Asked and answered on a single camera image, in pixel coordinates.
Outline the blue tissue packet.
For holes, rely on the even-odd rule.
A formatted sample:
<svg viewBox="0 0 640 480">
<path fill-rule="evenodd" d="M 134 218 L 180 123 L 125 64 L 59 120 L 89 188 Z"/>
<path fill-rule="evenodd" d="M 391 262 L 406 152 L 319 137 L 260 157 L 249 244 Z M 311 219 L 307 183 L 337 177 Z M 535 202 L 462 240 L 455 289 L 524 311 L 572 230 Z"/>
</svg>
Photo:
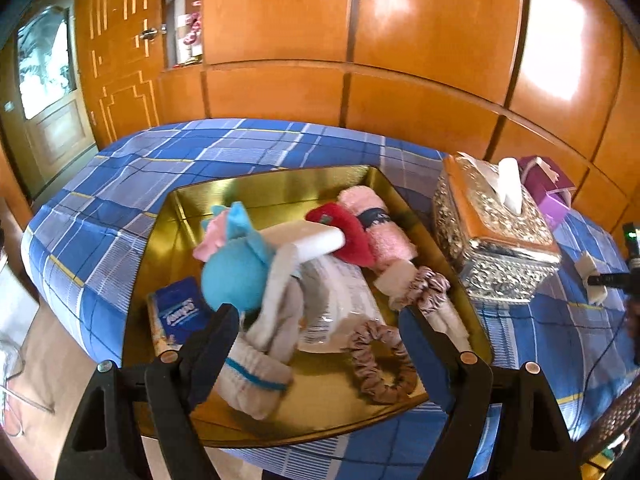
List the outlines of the blue tissue packet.
<svg viewBox="0 0 640 480">
<path fill-rule="evenodd" d="M 193 276 L 152 292 L 146 305 L 156 356 L 179 351 L 193 333 L 204 330 L 212 316 Z"/>
</svg>

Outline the white sock blue stripe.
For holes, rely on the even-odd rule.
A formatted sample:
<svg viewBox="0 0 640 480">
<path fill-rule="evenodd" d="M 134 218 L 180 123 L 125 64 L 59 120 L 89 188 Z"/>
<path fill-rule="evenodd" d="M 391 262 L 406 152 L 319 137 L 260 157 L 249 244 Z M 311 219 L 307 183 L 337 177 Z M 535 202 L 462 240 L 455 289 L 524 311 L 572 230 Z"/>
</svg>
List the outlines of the white sock blue stripe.
<svg viewBox="0 0 640 480">
<path fill-rule="evenodd" d="M 277 249 L 257 320 L 236 337 L 214 385 L 230 408 L 255 420 L 264 420 L 276 410 L 293 380 L 288 362 L 304 314 L 299 265 L 295 244 Z"/>
</svg>

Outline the pink satin scrunchie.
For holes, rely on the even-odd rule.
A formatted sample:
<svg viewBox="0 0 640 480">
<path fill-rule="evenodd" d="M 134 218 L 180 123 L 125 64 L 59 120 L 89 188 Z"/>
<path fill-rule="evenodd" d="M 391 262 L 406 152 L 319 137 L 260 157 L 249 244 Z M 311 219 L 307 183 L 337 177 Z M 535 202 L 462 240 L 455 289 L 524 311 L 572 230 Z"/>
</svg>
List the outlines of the pink satin scrunchie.
<svg viewBox="0 0 640 480">
<path fill-rule="evenodd" d="M 390 310 L 417 306 L 435 332 L 447 335 L 459 351 L 471 349 L 470 334 L 448 296 L 450 283 L 441 273 L 397 260 L 378 276 L 374 286 L 388 298 Z"/>
</svg>

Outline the brown scrunchie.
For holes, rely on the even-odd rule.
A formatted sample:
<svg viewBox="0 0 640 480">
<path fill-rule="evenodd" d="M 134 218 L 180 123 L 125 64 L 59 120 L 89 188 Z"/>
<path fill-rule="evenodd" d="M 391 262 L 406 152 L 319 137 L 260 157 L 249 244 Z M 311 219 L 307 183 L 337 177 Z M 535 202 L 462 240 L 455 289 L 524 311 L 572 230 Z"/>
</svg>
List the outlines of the brown scrunchie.
<svg viewBox="0 0 640 480">
<path fill-rule="evenodd" d="M 364 321 L 350 334 L 347 349 L 362 396 L 380 405 L 409 400 L 418 373 L 396 327 Z"/>
</svg>

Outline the turquoise plush toy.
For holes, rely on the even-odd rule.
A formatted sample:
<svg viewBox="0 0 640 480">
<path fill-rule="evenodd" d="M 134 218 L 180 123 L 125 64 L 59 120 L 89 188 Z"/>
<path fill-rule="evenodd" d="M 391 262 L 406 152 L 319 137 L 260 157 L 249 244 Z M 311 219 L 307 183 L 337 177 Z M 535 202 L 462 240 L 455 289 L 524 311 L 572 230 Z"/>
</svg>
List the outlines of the turquoise plush toy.
<svg viewBox="0 0 640 480">
<path fill-rule="evenodd" d="M 276 251 L 252 225 L 242 202 L 213 206 L 193 257 L 204 263 L 202 296 L 217 311 L 231 304 L 241 314 L 260 310 Z"/>
</svg>

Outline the pink towel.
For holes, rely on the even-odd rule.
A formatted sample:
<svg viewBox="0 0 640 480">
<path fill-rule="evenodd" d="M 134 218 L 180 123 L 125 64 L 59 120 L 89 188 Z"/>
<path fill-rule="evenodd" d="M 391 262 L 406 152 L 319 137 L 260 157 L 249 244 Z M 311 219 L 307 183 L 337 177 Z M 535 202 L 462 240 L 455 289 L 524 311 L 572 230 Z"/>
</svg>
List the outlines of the pink towel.
<svg viewBox="0 0 640 480">
<path fill-rule="evenodd" d="M 416 258 L 416 246 L 390 218 L 386 203 L 372 188 L 365 185 L 346 188 L 338 194 L 337 201 L 360 222 L 376 272 L 383 272 L 396 260 L 410 261 Z"/>
</svg>

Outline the clear plastic packet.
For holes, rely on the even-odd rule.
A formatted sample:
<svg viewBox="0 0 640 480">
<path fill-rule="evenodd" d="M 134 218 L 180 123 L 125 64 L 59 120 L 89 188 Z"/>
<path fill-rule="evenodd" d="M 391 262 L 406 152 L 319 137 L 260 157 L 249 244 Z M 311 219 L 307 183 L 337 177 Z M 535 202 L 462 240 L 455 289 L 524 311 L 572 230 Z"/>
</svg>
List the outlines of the clear plastic packet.
<svg viewBox="0 0 640 480">
<path fill-rule="evenodd" d="M 383 321 L 359 266 L 324 255 L 303 263 L 299 277 L 304 297 L 299 351 L 342 353 L 357 326 Z"/>
</svg>

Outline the red plush heart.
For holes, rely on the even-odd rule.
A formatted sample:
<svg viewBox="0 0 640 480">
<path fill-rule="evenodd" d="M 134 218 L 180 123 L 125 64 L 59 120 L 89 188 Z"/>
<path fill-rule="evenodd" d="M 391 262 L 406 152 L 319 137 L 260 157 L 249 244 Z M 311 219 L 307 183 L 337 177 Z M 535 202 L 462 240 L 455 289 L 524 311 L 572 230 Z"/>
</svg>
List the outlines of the red plush heart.
<svg viewBox="0 0 640 480">
<path fill-rule="evenodd" d="M 343 206 L 338 203 L 324 204 L 308 211 L 305 219 L 325 226 L 334 226 L 343 233 L 345 243 L 340 249 L 334 250 L 334 257 L 364 268 L 374 266 L 366 231 L 357 217 Z"/>
</svg>

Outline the purple tissue box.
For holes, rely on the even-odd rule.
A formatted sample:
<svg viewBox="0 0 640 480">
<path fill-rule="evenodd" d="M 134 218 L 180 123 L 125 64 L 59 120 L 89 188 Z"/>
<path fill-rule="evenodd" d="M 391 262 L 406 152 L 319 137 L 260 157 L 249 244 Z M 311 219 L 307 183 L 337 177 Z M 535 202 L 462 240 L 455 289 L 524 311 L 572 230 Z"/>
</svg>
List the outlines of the purple tissue box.
<svg viewBox="0 0 640 480">
<path fill-rule="evenodd" d="M 570 211 L 574 183 L 550 157 L 522 157 L 518 166 L 522 185 L 554 231 Z"/>
</svg>

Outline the gold metal tray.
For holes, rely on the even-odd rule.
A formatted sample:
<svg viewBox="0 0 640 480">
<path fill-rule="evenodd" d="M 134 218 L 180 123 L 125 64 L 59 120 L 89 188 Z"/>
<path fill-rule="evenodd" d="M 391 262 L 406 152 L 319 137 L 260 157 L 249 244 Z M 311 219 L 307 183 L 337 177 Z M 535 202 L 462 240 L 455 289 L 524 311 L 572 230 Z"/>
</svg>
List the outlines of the gold metal tray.
<svg viewBox="0 0 640 480">
<path fill-rule="evenodd" d="M 375 166 L 337 166 L 290 169 L 209 180 L 175 188 L 164 199 L 141 259 L 132 292 L 122 364 L 152 362 L 155 350 L 146 298 L 151 292 L 188 276 L 199 278 L 201 263 L 192 249 L 203 234 L 202 222 L 215 205 L 241 202 L 253 226 L 268 228 L 303 218 L 315 206 L 332 202 L 344 188 L 363 184 L 386 203 L 392 219 L 418 248 L 416 262 L 444 274 L 448 295 L 466 330 L 472 350 L 492 362 L 491 344 L 456 272 L 410 205 L 399 186 Z M 428 395 L 418 387 L 404 402 L 375 405 L 363 398 L 355 384 L 352 363 L 345 353 L 292 357 L 293 381 L 273 415 L 255 420 L 235 411 L 212 393 L 191 414 L 201 441 L 212 448 L 265 448 L 305 443 L 360 430 L 424 403 Z"/>
</svg>

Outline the wicker chair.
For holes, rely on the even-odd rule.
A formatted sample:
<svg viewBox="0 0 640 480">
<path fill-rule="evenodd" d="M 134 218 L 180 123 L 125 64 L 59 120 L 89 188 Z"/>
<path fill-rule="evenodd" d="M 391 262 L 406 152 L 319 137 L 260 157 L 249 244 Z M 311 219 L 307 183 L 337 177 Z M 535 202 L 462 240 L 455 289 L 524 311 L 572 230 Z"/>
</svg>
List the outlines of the wicker chair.
<svg viewBox="0 0 640 480">
<path fill-rule="evenodd" d="M 640 385 L 636 379 L 576 442 L 579 459 L 585 463 L 599 454 L 639 418 Z"/>
</svg>

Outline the ornate metal tissue box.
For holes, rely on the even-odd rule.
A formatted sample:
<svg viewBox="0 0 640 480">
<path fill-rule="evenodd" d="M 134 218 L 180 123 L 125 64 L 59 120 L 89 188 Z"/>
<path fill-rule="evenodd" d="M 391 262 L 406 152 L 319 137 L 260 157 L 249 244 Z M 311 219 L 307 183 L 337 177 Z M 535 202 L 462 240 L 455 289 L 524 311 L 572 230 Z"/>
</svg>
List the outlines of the ornate metal tissue box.
<svg viewBox="0 0 640 480">
<path fill-rule="evenodd" d="M 528 304 L 559 269 L 561 252 L 526 188 L 516 214 L 490 180 L 498 167 L 467 154 L 449 155 L 433 196 L 436 240 L 469 296 L 493 304 Z"/>
</svg>

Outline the wooden wardrobe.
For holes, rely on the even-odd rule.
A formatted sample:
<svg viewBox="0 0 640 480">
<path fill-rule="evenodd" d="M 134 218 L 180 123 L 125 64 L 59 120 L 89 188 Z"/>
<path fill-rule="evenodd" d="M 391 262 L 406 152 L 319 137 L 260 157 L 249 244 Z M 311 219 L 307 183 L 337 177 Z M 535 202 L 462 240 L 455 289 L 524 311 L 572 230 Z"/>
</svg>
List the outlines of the wooden wardrobe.
<svg viewBox="0 0 640 480">
<path fill-rule="evenodd" d="M 267 117 L 494 162 L 546 155 L 609 231 L 639 215 L 639 48 L 606 0 L 201 0 L 165 122 Z"/>
</svg>

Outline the wooden door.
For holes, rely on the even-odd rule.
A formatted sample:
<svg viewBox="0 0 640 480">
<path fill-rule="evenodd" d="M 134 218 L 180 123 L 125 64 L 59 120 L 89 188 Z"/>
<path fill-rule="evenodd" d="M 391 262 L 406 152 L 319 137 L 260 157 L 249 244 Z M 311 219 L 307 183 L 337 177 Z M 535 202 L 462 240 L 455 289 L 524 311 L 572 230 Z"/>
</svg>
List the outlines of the wooden door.
<svg viewBox="0 0 640 480">
<path fill-rule="evenodd" d="M 162 122 L 162 0 L 75 0 L 78 74 L 96 145 Z"/>
</svg>

